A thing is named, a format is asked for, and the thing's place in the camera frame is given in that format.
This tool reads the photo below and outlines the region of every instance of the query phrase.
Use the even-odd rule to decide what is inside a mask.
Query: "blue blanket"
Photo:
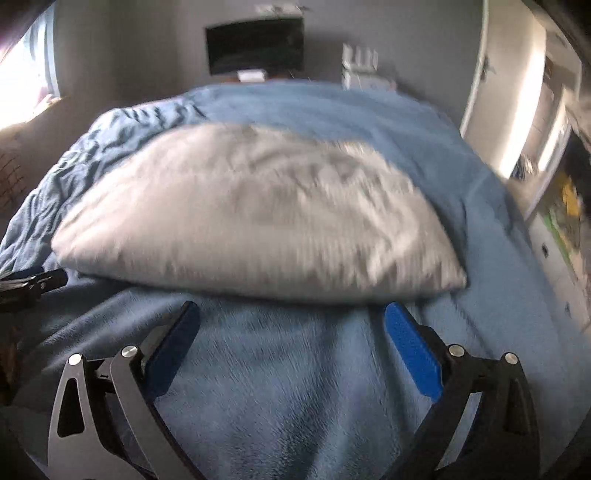
[[[558,310],[503,185],[447,118],[405,96],[269,82],[209,86],[108,112],[12,219],[0,245],[2,272],[54,268],[51,236],[94,182],[159,133],[205,121],[360,139],[405,171],[434,206],[469,282],[463,291],[408,308],[446,343],[461,343],[474,355],[518,354],[537,409],[543,467],[553,461],[591,404],[589,345]],[[187,299],[200,306],[202,328],[156,406],[212,480],[379,478],[430,406],[385,333],[384,306],[306,306],[69,276],[66,287],[35,308],[2,319],[3,328],[18,326],[23,360],[20,390],[3,413],[41,462],[67,357],[111,356]]]

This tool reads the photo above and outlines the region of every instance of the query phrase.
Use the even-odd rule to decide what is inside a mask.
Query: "sunlight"
[[[42,89],[43,81],[21,40],[0,64],[0,129],[31,119]]]

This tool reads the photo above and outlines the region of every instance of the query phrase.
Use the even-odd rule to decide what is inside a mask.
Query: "white door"
[[[521,0],[485,0],[487,6],[475,95],[460,131],[480,158],[507,179],[540,98],[546,31]]]

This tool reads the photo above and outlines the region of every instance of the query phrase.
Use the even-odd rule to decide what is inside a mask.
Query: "pillowcase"
[[[371,147],[253,125],[160,135],[51,246],[85,274],[271,299],[388,302],[466,282],[433,209]]]

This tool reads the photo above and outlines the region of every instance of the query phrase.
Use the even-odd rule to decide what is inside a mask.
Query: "blue clamp pad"
[[[385,323],[419,392],[434,402],[439,400],[443,393],[441,363],[421,335],[420,325],[399,303],[386,307]]]
[[[201,318],[199,307],[192,301],[186,301],[181,313],[170,327],[155,337],[159,338],[156,349],[145,365],[144,396],[149,401],[164,395],[180,368],[189,348],[199,331]]]

